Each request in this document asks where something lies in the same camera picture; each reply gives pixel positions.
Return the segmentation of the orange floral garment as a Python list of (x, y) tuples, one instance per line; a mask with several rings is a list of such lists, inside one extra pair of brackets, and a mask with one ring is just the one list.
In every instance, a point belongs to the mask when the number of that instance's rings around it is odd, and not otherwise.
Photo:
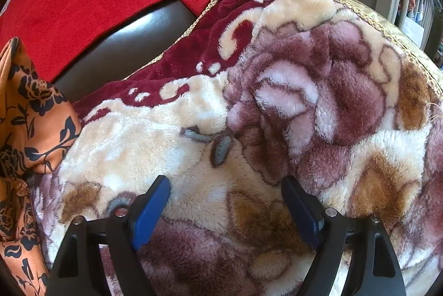
[(1, 50), (1, 274), (19, 295), (44, 295), (49, 278), (24, 178), (54, 171), (80, 130), (68, 99), (10, 39)]

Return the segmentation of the floral plush blanket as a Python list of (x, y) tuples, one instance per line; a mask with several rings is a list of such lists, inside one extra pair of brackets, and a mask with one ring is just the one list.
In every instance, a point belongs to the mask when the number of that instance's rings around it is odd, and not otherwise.
[(137, 250), (154, 295), (299, 295), (316, 251), (282, 197), (376, 215), (404, 295), (442, 293), (442, 73), (352, 0), (211, 0), (154, 61), (74, 103), (82, 129), (36, 177), (50, 272), (71, 221), (108, 218), (159, 175)]

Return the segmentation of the dark brown leather sofa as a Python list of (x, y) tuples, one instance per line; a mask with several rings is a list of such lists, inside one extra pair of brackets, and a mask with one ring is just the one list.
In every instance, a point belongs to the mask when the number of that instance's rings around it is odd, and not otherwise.
[(75, 102), (149, 63), (195, 20), (180, 0), (166, 0), (145, 9), (95, 41), (56, 79), (55, 86)]

